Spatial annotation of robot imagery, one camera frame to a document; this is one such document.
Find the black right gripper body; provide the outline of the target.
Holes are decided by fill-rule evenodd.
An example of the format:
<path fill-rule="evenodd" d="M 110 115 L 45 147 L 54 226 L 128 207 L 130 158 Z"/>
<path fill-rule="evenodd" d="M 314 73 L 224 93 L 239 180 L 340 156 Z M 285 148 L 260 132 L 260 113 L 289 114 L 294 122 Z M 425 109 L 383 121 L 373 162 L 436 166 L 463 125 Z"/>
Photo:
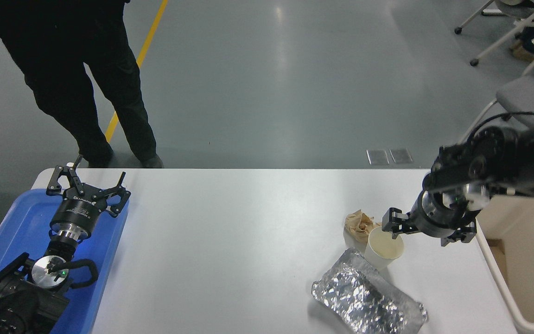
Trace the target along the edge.
<path fill-rule="evenodd" d="M 439 194 L 418 195 L 409 216 L 411 226 L 435 238 L 447 237 L 475 221 L 475 211 L 469 211 L 467 205 L 457 205 L 454 210 L 445 207 Z"/>

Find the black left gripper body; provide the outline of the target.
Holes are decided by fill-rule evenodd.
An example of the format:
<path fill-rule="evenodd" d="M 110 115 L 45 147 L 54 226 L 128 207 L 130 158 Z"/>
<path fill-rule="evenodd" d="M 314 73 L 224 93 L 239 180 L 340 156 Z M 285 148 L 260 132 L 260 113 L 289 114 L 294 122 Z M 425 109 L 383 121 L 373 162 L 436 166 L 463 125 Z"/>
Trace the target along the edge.
<path fill-rule="evenodd" d="M 76 187 L 66 189 L 50 222 L 51 230 L 58 232 L 65 225 L 74 225 L 83 232 L 93 232 L 100 214 L 106 210 L 107 200 L 101 189 L 88 184 L 83 184 L 83 192 Z"/>

